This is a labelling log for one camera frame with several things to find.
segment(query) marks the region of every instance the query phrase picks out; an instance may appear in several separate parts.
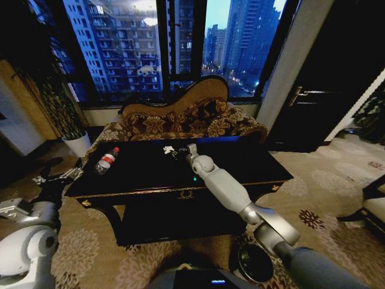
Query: chair leg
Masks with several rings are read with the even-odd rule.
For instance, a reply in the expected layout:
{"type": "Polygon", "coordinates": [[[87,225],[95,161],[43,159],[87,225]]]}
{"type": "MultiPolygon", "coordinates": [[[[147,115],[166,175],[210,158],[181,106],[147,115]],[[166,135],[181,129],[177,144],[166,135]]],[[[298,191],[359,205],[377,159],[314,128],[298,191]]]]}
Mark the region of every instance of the chair leg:
{"type": "Polygon", "coordinates": [[[361,211],[362,211],[362,208],[355,211],[354,213],[346,216],[346,217],[337,217],[337,220],[340,222],[355,222],[355,221],[363,220],[364,217],[363,217],[361,211]]]}

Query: plastic bottle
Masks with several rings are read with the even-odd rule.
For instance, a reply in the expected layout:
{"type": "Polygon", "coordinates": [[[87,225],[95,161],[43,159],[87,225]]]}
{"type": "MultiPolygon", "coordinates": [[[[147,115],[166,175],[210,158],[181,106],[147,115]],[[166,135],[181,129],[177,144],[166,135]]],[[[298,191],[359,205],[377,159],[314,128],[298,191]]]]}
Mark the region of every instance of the plastic bottle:
{"type": "Polygon", "coordinates": [[[118,157],[118,153],[118,147],[114,147],[114,149],[105,153],[105,155],[96,163],[95,172],[99,175],[104,175],[113,162],[115,162],[115,159],[118,157]]]}

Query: brown patterned sofa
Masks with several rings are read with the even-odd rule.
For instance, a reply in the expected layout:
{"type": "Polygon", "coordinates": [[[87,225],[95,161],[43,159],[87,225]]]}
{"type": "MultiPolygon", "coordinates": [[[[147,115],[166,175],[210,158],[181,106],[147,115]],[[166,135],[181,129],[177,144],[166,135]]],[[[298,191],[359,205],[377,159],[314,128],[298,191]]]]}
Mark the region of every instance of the brown patterned sofa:
{"type": "Polygon", "coordinates": [[[229,89],[219,77],[204,77],[191,84],[170,105],[130,104],[118,122],[107,124],[87,155],[102,141],[254,135],[266,140],[266,127],[227,102],[229,89]]]}

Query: patterned carpet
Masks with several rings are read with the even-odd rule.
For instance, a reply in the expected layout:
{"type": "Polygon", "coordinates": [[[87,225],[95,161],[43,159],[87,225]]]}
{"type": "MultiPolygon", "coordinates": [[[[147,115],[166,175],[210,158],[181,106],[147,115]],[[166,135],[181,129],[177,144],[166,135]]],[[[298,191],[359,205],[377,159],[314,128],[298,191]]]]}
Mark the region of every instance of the patterned carpet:
{"type": "MultiPolygon", "coordinates": [[[[336,220],[336,216],[348,215],[360,208],[361,189],[385,174],[384,148],[347,135],[311,154],[279,152],[273,156],[295,179],[257,203],[274,208],[299,230],[299,246],[312,247],[370,286],[384,288],[385,245],[364,224],[336,220]]],[[[45,159],[53,157],[64,158],[54,167],[53,173],[65,171],[76,161],[62,143],[54,144],[44,156],[45,159]]],[[[1,190],[0,200],[32,199],[39,188],[30,179],[38,172],[1,190]]],[[[57,288],[63,289],[144,288],[161,261],[183,247],[208,256],[216,266],[226,270],[235,241],[225,235],[124,248],[116,246],[111,227],[102,213],[85,210],[74,199],[65,197],[60,214],[60,246],[54,256],[52,273],[57,279],[57,288]]],[[[13,230],[10,221],[0,219],[0,238],[13,230]]],[[[252,241],[251,233],[250,227],[242,238],[252,241]]],[[[262,284],[263,288],[296,288],[281,262],[274,259],[273,263],[274,277],[262,284]]]]}

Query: window frame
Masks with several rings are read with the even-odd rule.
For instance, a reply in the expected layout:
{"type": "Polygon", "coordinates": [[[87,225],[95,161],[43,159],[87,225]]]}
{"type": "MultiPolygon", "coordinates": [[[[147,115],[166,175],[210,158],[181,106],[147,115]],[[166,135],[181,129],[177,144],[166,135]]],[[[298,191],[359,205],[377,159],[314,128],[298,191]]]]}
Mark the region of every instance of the window frame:
{"type": "MultiPolygon", "coordinates": [[[[176,74],[175,68],[175,14],[174,1],[169,0],[170,3],[170,32],[171,32],[171,51],[168,50],[168,32],[167,32],[167,6],[166,0],[156,0],[156,12],[158,17],[158,34],[160,47],[160,63],[162,67],[162,92],[143,92],[149,98],[160,98],[159,102],[171,102],[171,83],[176,81],[197,81],[202,74],[203,62],[203,44],[205,41],[205,22],[206,22],[206,8],[208,0],[194,1],[193,9],[193,25],[192,25],[192,48],[191,48],[191,72],[176,74]],[[168,56],[171,54],[171,71],[168,66],[168,56]]],[[[263,67],[259,85],[255,89],[255,93],[249,98],[230,98],[229,101],[239,104],[260,103],[262,100],[263,88],[268,82],[276,61],[280,55],[285,39],[291,27],[291,22],[296,14],[297,7],[300,0],[287,0],[282,11],[282,16],[277,27],[273,42],[271,44],[265,65],[263,67]]],[[[113,101],[100,101],[99,98],[92,96],[99,95],[92,79],[91,72],[87,67],[86,60],[83,57],[80,43],[76,38],[76,31],[74,31],[71,24],[71,19],[66,13],[66,8],[63,1],[46,0],[46,3],[51,10],[52,16],[55,19],[57,29],[66,40],[66,51],[72,59],[75,66],[75,73],[64,75],[65,82],[76,83],[80,82],[85,85],[87,91],[87,101],[80,102],[81,108],[88,107],[107,107],[110,105],[117,106],[123,103],[113,101]]],[[[130,95],[138,95],[141,92],[128,93],[130,95]]]]}

